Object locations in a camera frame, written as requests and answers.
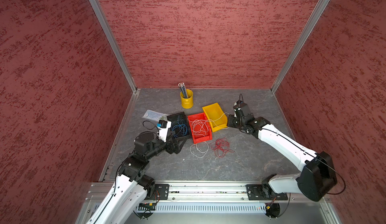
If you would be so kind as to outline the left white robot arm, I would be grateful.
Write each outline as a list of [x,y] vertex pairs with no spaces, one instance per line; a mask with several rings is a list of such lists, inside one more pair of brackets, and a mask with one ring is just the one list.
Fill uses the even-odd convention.
[[189,139],[174,138],[167,131],[162,140],[155,132],[145,131],[134,141],[134,151],[122,162],[115,174],[115,181],[88,224],[123,224],[142,201],[156,195],[155,180],[145,173],[150,159],[162,152],[179,154]]

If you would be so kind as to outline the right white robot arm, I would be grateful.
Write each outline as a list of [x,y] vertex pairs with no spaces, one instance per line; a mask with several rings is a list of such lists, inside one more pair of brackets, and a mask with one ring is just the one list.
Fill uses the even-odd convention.
[[281,193],[303,194],[318,202],[338,183],[332,157],[326,152],[317,153],[304,147],[278,130],[263,117],[255,117],[249,106],[238,100],[233,106],[234,114],[228,117],[227,126],[252,135],[270,145],[286,157],[297,169],[297,174],[276,175],[264,179],[259,195],[266,200]]

